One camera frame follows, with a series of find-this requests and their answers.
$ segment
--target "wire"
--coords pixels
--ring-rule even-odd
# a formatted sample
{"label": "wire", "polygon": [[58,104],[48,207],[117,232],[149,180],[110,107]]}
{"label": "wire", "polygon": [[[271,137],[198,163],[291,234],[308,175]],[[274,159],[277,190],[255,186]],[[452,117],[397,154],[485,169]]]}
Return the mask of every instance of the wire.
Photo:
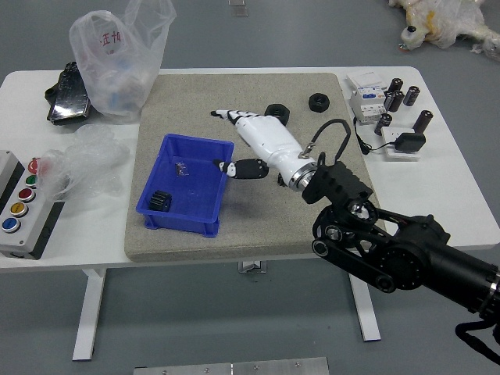
{"label": "wire", "polygon": [[468,344],[476,352],[484,355],[486,358],[490,359],[497,365],[500,365],[500,355],[493,352],[479,338],[473,336],[472,334],[467,333],[468,330],[483,330],[485,328],[493,327],[494,325],[495,325],[494,322],[487,322],[487,321],[462,323],[456,326],[455,333],[462,341]]}
{"label": "wire", "polygon": [[320,136],[320,134],[323,133],[323,130],[325,130],[327,127],[329,127],[332,123],[341,123],[344,126],[344,129],[345,129],[344,140],[342,141],[341,147],[338,149],[337,154],[335,155],[335,159],[334,159],[334,164],[335,164],[337,162],[337,160],[339,160],[339,158],[341,157],[342,152],[344,152],[345,147],[347,146],[347,143],[349,142],[349,138],[351,137],[351,128],[349,127],[349,125],[347,124],[347,122],[345,120],[343,120],[343,119],[332,119],[332,120],[327,121],[326,123],[324,123],[318,129],[318,131],[316,132],[316,134],[314,134],[314,137],[312,137],[311,143],[316,142],[316,140],[318,139],[318,137]]}
{"label": "wire", "polygon": [[355,117],[354,119],[352,119],[352,122],[354,123],[354,132],[356,134],[356,138],[358,138],[358,143],[359,143],[359,147],[361,148],[361,152],[363,155],[368,155],[370,154],[372,151],[376,151],[376,150],[380,150],[381,148],[385,147],[385,146],[389,146],[389,145],[393,145],[394,142],[388,142],[388,143],[385,143],[383,145],[381,145],[380,147],[377,147],[377,148],[373,148],[372,145],[366,143],[363,139],[361,139],[361,137],[358,135],[358,128],[356,127],[356,124],[358,122],[358,119]]}

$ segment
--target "white stuffed toy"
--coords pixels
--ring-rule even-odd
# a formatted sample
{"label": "white stuffed toy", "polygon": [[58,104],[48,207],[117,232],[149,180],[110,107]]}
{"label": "white stuffed toy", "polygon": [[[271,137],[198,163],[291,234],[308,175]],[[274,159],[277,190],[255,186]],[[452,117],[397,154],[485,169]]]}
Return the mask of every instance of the white stuffed toy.
{"label": "white stuffed toy", "polygon": [[459,35],[479,43],[476,53],[484,52],[500,62],[500,34],[484,24],[480,5],[484,0],[388,0],[389,6],[406,11],[407,28],[401,33],[399,47],[411,51],[424,41],[447,48]]}

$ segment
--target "black hex nut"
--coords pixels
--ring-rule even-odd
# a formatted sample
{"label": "black hex nut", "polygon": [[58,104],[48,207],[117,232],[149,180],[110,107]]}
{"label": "black hex nut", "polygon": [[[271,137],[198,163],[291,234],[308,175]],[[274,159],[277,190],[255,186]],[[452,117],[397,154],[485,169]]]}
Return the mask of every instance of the black hex nut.
{"label": "black hex nut", "polygon": [[313,112],[323,113],[330,106],[330,99],[325,94],[319,92],[312,94],[309,98],[309,108]]}
{"label": "black hex nut", "polygon": [[282,104],[269,104],[264,112],[264,116],[274,116],[286,126],[290,119],[290,109]]}

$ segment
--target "plastic bag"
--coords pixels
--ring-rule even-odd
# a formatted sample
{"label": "plastic bag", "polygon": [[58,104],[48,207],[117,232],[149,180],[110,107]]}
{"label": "plastic bag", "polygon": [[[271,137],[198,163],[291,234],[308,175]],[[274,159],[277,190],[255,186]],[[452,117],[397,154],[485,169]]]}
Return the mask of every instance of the plastic bag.
{"label": "plastic bag", "polygon": [[106,125],[84,125],[65,152],[49,150],[38,160],[37,188],[52,202],[118,195],[123,185],[113,168],[127,159],[127,146]]}
{"label": "plastic bag", "polygon": [[484,24],[480,10],[481,0],[389,0],[389,6],[406,10],[405,28],[401,34],[403,49],[413,50],[428,41],[440,48],[448,48],[458,36],[464,35],[482,42],[473,52],[484,52],[500,60],[500,34]]}
{"label": "plastic bag", "polygon": [[139,117],[176,16],[170,0],[130,0],[121,19],[98,10],[75,21],[70,43],[94,108],[124,120]]}

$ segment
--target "power strip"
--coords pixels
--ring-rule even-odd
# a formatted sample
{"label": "power strip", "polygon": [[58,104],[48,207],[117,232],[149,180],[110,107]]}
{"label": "power strip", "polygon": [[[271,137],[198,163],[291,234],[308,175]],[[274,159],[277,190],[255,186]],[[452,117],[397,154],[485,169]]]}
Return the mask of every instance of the power strip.
{"label": "power strip", "polygon": [[[2,180],[6,178],[4,174],[9,175],[13,163],[10,158],[2,164],[6,166],[0,170]],[[0,252],[9,258],[40,259],[64,203],[52,203],[37,194],[36,175],[29,170],[23,168],[19,177],[11,173],[8,184],[13,181],[16,183],[9,189],[9,198],[0,215]]]}
{"label": "power strip", "polygon": [[[394,142],[403,133],[415,133],[413,129],[404,127],[382,127],[382,138],[384,143]],[[385,147],[389,159],[403,162],[417,162],[421,157],[421,152],[402,152],[394,148],[394,145]]]}

